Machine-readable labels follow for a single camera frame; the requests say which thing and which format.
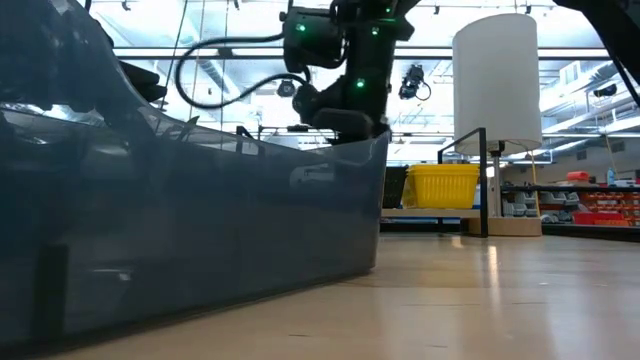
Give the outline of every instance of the black metal frame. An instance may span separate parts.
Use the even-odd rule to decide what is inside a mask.
[[[599,186],[503,186],[502,192],[513,191],[549,191],[549,192],[619,192],[619,193],[640,193],[640,187],[599,187]]]
[[[251,136],[249,130],[244,126],[236,126],[236,135],[254,140],[254,137]],[[238,142],[236,142],[236,152],[239,154],[242,154],[242,144],[242,140],[238,140]],[[258,147],[258,156],[264,156],[264,148],[262,146]]]
[[[467,135],[455,140],[451,144],[438,150],[438,164],[442,164],[445,150],[452,148],[464,140],[478,134],[480,138],[478,151],[480,152],[480,237],[489,237],[489,202],[487,180],[487,130],[477,128]],[[438,218],[438,225],[443,225],[442,218]]]

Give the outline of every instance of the wooden platform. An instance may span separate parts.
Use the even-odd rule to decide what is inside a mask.
[[[460,209],[382,209],[382,217],[479,218],[480,210]]]
[[[492,218],[489,219],[489,236],[542,236],[539,218]],[[480,219],[469,220],[469,233],[480,234]]]

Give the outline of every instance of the black cable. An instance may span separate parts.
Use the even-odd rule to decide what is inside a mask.
[[[424,84],[427,89],[429,89],[429,96],[427,96],[426,98],[422,99],[420,97],[418,97],[418,92],[416,91],[416,99],[420,100],[420,101],[427,101],[431,98],[431,86],[429,86],[429,84],[427,84],[426,82],[422,81],[422,84]]]
[[[303,67],[302,72],[304,73],[304,78],[307,80],[307,82],[311,83],[311,70],[309,70],[309,67]]]
[[[283,37],[284,37],[283,34],[265,36],[265,37],[225,37],[225,38],[209,39],[209,40],[205,40],[205,41],[202,41],[202,42],[199,42],[199,43],[193,45],[187,52],[185,52],[182,56],[180,56],[180,58],[178,59],[178,63],[176,64],[175,82],[176,82],[176,90],[178,91],[178,94],[180,95],[180,97],[187,104],[189,104],[191,106],[197,107],[199,109],[212,110],[212,109],[220,109],[220,108],[222,108],[224,106],[232,104],[232,103],[234,103],[234,102],[246,97],[247,95],[251,94],[252,92],[254,92],[259,87],[264,86],[265,84],[268,84],[269,82],[271,82],[273,80],[291,79],[291,80],[295,80],[295,81],[297,81],[297,82],[299,82],[299,83],[301,83],[303,85],[309,84],[308,81],[306,81],[305,79],[301,78],[300,76],[294,75],[294,74],[272,75],[272,76],[267,77],[266,79],[263,79],[263,80],[259,81],[255,85],[249,87],[248,89],[243,91],[237,97],[235,97],[235,98],[233,98],[231,100],[223,101],[220,104],[203,104],[203,103],[199,103],[199,102],[191,99],[189,97],[189,95],[187,95],[187,93],[182,88],[182,82],[181,82],[182,81],[182,75],[181,75],[182,67],[184,66],[184,62],[186,60],[188,60],[189,56],[191,56],[191,54],[193,54],[195,51],[197,51],[199,49],[203,49],[203,48],[209,47],[211,45],[215,45],[215,44],[223,44],[223,43],[263,43],[263,42],[277,41],[277,40],[282,39]]]
[[[171,70],[173,70],[173,61],[176,58],[176,50],[178,50],[178,44],[180,43],[180,34],[182,33],[182,25],[184,25],[184,18],[187,14],[187,4],[188,1],[184,2],[184,7],[182,8],[182,18],[180,19],[180,26],[178,26],[178,33],[176,34],[176,42],[173,44],[173,56],[171,56],[171,62],[169,63],[169,72],[167,72],[167,81],[164,84],[165,89],[169,87],[169,79],[171,78]],[[160,102],[160,110],[164,108],[164,101],[167,98],[167,94],[164,94],[162,97],[162,101]]]
[[[338,8],[346,2],[346,0],[333,0],[331,4],[329,4],[329,18],[332,22],[338,21]]]

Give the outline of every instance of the ceiling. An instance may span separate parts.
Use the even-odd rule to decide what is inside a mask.
[[[295,1],[297,6],[308,7],[327,7],[328,3],[327,0]],[[538,25],[538,44],[541,48],[602,48],[597,34],[582,14],[557,7],[552,0],[422,0],[407,15],[416,28],[414,36],[409,42],[399,42],[398,48],[450,49],[453,36],[467,24],[500,13],[525,13],[527,4],[531,5],[529,16]],[[170,74],[175,67],[173,61],[154,58],[154,54],[160,54],[161,50],[175,46],[188,47],[200,39],[265,36],[281,31],[278,14],[286,9],[286,0],[239,0],[238,5],[239,9],[236,9],[233,1],[219,0],[189,0],[186,4],[183,0],[127,0],[124,3],[121,0],[93,0],[91,14],[113,38],[117,48],[146,50],[146,59],[129,62],[160,74],[162,81],[169,84],[169,94],[163,105],[168,115],[185,120],[200,115],[201,125],[226,131],[235,130],[235,126],[240,124],[250,130],[257,129],[259,124],[297,124],[298,117],[291,108],[291,99],[275,95],[277,83],[266,85],[243,102],[225,107],[223,111],[192,109],[175,91],[173,74]],[[437,15],[434,14],[435,6],[439,6]],[[280,44],[264,45],[279,47]],[[193,94],[196,100],[206,103],[234,97],[269,75],[286,72],[283,61],[277,58],[245,57],[206,61],[206,67],[213,68],[215,74],[196,66],[196,61],[188,61],[182,74],[187,92]],[[544,99],[546,96],[553,103],[552,111],[543,112],[546,117],[543,118],[543,127],[572,119],[593,108],[584,91],[561,95],[555,91],[560,71],[572,62],[539,62],[542,97]],[[395,95],[394,90],[387,106],[387,117],[392,128],[396,132],[453,132],[451,60],[397,59],[391,74],[394,89],[399,87],[403,75],[412,64],[422,66],[432,96],[424,102],[415,99],[403,101]],[[343,69],[312,69],[313,83],[323,89],[343,72]],[[421,96],[426,95],[428,90],[423,89]]]

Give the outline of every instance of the metal stand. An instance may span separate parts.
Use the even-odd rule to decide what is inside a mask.
[[[438,164],[442,164],[445,150],[454,147],[460,142],[478,134],[478,152],[480,153],[480,237],[489,237],[489,205],[487,195],[487,130],[477,128],[460,139],[452,142],[448,146],[438,151]],[[438,219],[438,224],[442,225],[442,218]]]
[[[493,217],[502,217],[502,194],[500,188],[502,181],[500,179],[500,154],[493,155]]]

